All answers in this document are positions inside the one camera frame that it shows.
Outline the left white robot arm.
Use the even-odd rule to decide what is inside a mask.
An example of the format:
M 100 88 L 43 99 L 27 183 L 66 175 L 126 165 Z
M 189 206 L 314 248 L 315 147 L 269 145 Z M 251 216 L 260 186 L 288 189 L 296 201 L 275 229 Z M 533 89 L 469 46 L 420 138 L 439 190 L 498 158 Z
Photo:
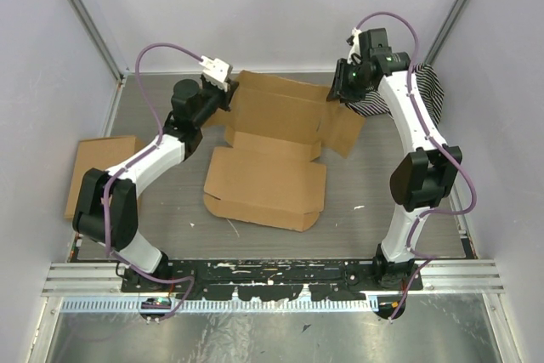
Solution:
M 173 87 L 172 109 L 157 136 L 127 160 L 82 177 L 72 228 L 104 246 L 108 255 L 132 268 L 152 292 L 181 282 L 168 256 L 139 232 L 138 199 L 170 168 L 187 160 L 202 140 L 202 127 L 218 110 L 228 111 L 239 83 L 217 86 L 205 77 Z

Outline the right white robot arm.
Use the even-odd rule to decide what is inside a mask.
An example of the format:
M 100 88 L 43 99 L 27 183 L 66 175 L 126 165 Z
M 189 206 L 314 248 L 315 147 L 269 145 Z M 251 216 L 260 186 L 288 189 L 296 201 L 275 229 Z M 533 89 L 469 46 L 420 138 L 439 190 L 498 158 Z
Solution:
M 417 89 L 407 53 L 386 53 L 337 61 L 329 100 L 362 101 L 376 91 L 399 133 L 404 158 L 392 173 L 389 189 L 395 203 L 386 237 L 372 259 L 371 273 L 383 290 L 393 290 L 411 275 L 415 245 L 423 224 L 446 198 L 462 159 L 433 125 Z

